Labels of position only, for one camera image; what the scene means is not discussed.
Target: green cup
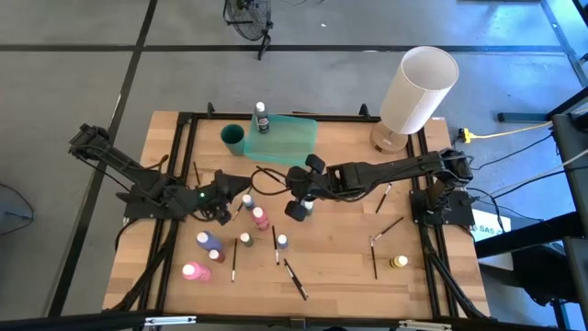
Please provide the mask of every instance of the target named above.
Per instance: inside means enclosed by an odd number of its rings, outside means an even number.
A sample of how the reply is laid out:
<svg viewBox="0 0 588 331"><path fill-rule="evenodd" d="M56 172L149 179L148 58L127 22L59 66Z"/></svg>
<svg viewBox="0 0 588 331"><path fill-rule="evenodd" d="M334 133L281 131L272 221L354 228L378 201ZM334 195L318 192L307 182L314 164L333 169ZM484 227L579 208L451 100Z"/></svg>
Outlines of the green cup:
<svg viewBox="0 0 588 331"><path fill-rule="evenodd" d="M222 128L220 138L229 151L231 151L231 154L235 156L243 155L243 149L245 148L245 131L240 125L229 124Z"/></svg>

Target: small bottle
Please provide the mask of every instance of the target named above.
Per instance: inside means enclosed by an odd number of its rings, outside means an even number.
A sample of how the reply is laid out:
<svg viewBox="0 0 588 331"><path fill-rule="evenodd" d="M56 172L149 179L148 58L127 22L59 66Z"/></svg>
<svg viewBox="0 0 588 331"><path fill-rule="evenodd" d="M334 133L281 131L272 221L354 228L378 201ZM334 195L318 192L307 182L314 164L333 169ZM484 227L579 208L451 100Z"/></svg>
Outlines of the small bottle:
<svg viewBox="0 0 588 331"><path fill-rule="evenodd" d="M257 102L254 113L257 130L259 133L267 133L269 131L269 117L267 116L266 105L263 102Z"/></svg>
<svg viewBox="0 0 588 331"><path fill-rule="evenodd" d="M260 231L265 231L269 228L269 220L267 219L266 212L261 207L254 208L254 222Z"/></svg>
<svg viewBox="0 0 588 331"><path fill-rule="evenodd" d="M214 235L210 233L210 231L203 231L199 233L196 236L196 243L208 251L211 251L212 249L216 249L218 251L222 250L221 241L215 238Z"/></svg>
<svg viewBox="0 0 588 331"><path fill-rule="evenodd" d="M241 234L239 238L241 238L243 245L246 245L247 247L254 245L254 239L248 233Z"/></svg>
<svg viewBox="0 0 588 331"><path fill-rule="evenodd" d="M219 262L219 263L224 262L224 258L225 258L224 254L222 254L222 252L220 252L216 249L209 251L209 257L214 262Z"/></svg>
<svg viewBox="0 0 588 331"><path fill-rule="evenodd" d="M286 249L286 247L288 247L288 238L285 234L281 234L277 237L277 247L279 249Z"/></svg>
<svg viewBox="0 0 588 331"><path fill-rule="evenodd" d="M314 208L314 202L303 200L302 205L304 206L304 208L306 208L306 215L311 216L312 209Z"/></svg>
<svg viewBox="0 0 588 331"><path fill-rule="evenodd" d="M253 208L255 208L254 199L251 198L249 194L243 195L242 201L243 206L245 206L248 211L251 211Z"/></svg>
<svg viewBox="0 0 588 331"><path fill-rule="evenodd" d="M210 279L210 269L196 262L186 263L182 268L182 274L187 280L208 281Z"/></svg>
<svg viewBox="0 0 588 331"><path fill-rule="evenodd" d="M402 268L408 264L408 257L397 256L390 259L390 266L393 268Z"/></svg>

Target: lamp base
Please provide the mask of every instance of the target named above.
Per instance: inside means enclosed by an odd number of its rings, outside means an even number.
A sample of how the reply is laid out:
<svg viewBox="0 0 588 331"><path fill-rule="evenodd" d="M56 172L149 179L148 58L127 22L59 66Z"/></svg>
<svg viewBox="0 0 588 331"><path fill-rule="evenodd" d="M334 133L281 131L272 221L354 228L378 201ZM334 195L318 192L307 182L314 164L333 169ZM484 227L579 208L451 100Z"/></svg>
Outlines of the lamp base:
<svg viewBox="0 0 588 331"><path fill-rule="evenodd" d="M404 149L408 135L391 131L380 121L371 129L369 142L380 153L395 154Z"/></svg>

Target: plastic tray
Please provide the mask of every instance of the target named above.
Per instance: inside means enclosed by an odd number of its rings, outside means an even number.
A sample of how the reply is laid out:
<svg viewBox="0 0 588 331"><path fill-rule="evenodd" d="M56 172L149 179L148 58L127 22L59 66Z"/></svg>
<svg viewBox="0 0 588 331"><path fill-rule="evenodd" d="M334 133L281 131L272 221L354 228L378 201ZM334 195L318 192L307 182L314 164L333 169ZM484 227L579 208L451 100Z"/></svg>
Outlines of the plastic tray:
<svg viewBox="0 0 588 331"><path fill-rule="evenodd" d="M314 151L318 124L316 120L269 115L269 132L259 133L256 117L251 118L245 154L256 161L304 166Z"/></svg>

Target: wooden tabletop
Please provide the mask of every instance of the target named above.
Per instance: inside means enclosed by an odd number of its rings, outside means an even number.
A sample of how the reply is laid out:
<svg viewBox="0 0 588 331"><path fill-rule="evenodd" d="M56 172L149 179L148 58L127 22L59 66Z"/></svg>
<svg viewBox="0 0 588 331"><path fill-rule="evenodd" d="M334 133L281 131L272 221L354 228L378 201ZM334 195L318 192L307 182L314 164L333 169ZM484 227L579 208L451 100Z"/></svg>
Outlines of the wooden tabletop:
<svg viewBox="0 0 588 331"><path fill-rule="evenodd" d="M141 156L142 165L155 164L162 155L169 154L177 114L170 111L153 113ZM248 131L249 121L198 121L192 160L198 165L201 185L208 184L217 169L238 176L250 176L258 165L272 167L283 173L288 171L284 165L257 163L245 156L232 156L220 139L221 129L229 123L238 123ZM406 153L385 155L371 148L368 139L372 125L319 122L314 152L327 165L359 161L377 164L407 157ZM449 146L445 120L429 120L425 125L425 134L430 151ZM416 137L414 141L418 154ZM177 175L184 157L184 145L185 141L180 147L182 152L178 158ZM283 186L264 174L256 176L254 182L264 191L283 189ZM190 187L197 184L193 170L187 184ZM288 259L304 285L309 294L306 302L300 297L283 262L276 265L271 229L258 231L250 212L243 209L234 221L225 226L189 218L179 227L164 310L175 314L430 318L421 243L418 229L413 224L408 197L411 181L395 182L376 214L385 188L386 185L381 185L354 203L316 200L313 215L302 223L284 213L286 203L292 200L289 193L272 197L252 193L255 203L266 210L271 224L276 226L277 234L288 237L289 246L280 250L280 258ZM241 196L233 201L231 211L236 210L240 201ZM379 278L375 280L368 238L379 234L402 216L404 220L376 243ZM121 236L104 300L105 308L118 303L143 272L153 227L154 220L140 220ZM196 235L203 230L211 231L224 243L227 258L223 264L209 260L207 252L197 246ZM454 278L476 307L488 314L470 235L456 226L445 226L444 230ZM243 232L252 235L254 245L246 247L238 244L236 280L232 283L233 240ZM390 268L390 258L397 255L407 256L408 266ZM188 261L196 261L210 268L210 281L184 280L181 269ZM447 314L443 282L438 275L436 278L441 311ZM159 275L156 275L149 307L154 307L154 293L157 292L158 284Z"/></svg>

